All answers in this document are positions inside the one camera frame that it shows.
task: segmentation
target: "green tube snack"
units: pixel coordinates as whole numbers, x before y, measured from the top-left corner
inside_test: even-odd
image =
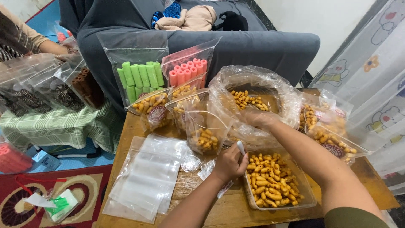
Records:
[[[122,87],[124,87],[124,89],[126,89],[127,85],[126,85],[124,71],[122,70],[122,68],[117,68],[117,72],[119,75],[119,79],[121,80]]]
[[[139,95],[140,95],[141,93],[142,93],[142,88],[135,87],[136,99],[139,98]]]
[[[156,78],[158,79],[158,85],[164,86],[162,69],[160,68],[160,62],[154,62],[153,67],[155,67]]]
[[[132,77],[132,72],[131,72],[131,64],[129,62],[124,62],[121,65],[122,65],[122,70],[124,71],[125,79],[127,82],[127,87],[135,85],[135,81],[134,81],[134,78]]]
[[[129,103],[132,104],[137,100],[135,86],[127,86],[127,95],[128,95]]]
[[[134,78],[135,85],[137,88],[142,88],[143,83],[141,79],[141,74],[139,73],[138,64],[133,64],[131,66],[132,77]]]
[[[156,78],[155,67],[153,65],[146,65],[146,71],[148,72],[149,82],[152,88],[159,88],[158,79]]]
[[[142,82],[144,87],[150,87],[148,72],[146,71],[146,65],[138,65],[139,73],[141,74]]]

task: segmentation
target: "green plastic item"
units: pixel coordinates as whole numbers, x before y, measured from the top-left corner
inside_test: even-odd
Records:
[[[45,210],[48,211],[51,216],[54,216],[59,211],[63,210],[65,207],[69,206],[66,198],[58,196],[56,199],[50,200],[55,204],[56,207],[45,207]]]
[[[149,82],[152,88],[159,88],[158,79],[156,78],[155,67],[153,65],[146,65],[146,71],[148,72]]]
[[[146,71],[146,65],[138,65],[139,73],[141,74],[142,82],[144,87],[150,87],[148,72]]]
[[[135,92],[135,86],[128,86],[127,87],[127,95],[128,95],[128,99],[129,99],[130,104],[134,103],[137,100],[136,92]]]
[[[141,74],[139,73],[138,64],[134,64],[131,66],[131,72],[132,72],[132,77],[134,78],[134,81],[135,81],[135,86],[138,88],[142,88],[143,83],[142,83],[142,79],[141,79]]]
[[[136,99],[139,99],[139,95],[142,93],[142,88],[135,87]]]
[[[132,77],[131,64],[129,62],[124,62],[121,64],[122,70],[124,71],[125,79],[127,81],[127,87],[135,85],[134,78]]]
[[[125,79],[123,69],[122,68],[117,68],[117,72],[118,72],[119,79],[121,81],[122,87],[124,87],[124,89],[126,89],[127,85],[126,85],[126,79]]]
[[[158,79],[158,85],[164,86],[162,69],[160,68],[160,62],[154,62],[153,67],[155,67],[156,78]]]

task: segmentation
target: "white wall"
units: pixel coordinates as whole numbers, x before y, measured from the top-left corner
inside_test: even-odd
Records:
[[[52,0],[0,0],[0,4],[26,22]]]
[[[321,39],[308,67],[312,76],[322,70],[375,0],[255,0],[278,31],[309,32]]]

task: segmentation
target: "gray sofa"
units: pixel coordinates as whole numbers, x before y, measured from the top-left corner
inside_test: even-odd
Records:
[[[249,31],[167,32],[169,53],[174,53],[222,37],[215,48],[210,79],[223,66],[255,65],[275,71],[296,85],[318,52],[319,37],[309,33],[267,31],[245,0],[207,2],[181,0],[183,8],[210,5],[217,15],[234,11],[244,16]],[[125,117],[125,110],[111,64],[96,36],[99,31],[133,32],[151,29],[155,11],[164,10],[164,0],[63,0],[60,1],[60,24],[69,29],[79,44],[82,55],[97,82]]]

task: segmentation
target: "person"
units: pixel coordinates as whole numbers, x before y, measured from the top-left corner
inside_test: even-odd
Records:
[[[0,5],[0,62],[38,53],[68,54],[68,50],[37,33]]]
[[[244,115],[250,125],[271,132],[321,187],[324,224],[317,226],[319,221],[312,219],[290,223],[289,227],[388,228],[374,200],[345,163],[308,136],[284,124],[274,113],[246,110]],[[242,157],[235,144],[222,151],[212,173],[168,214],[159,228],[201,227],[221,187],[243,175],[248,163],[248,155]]]

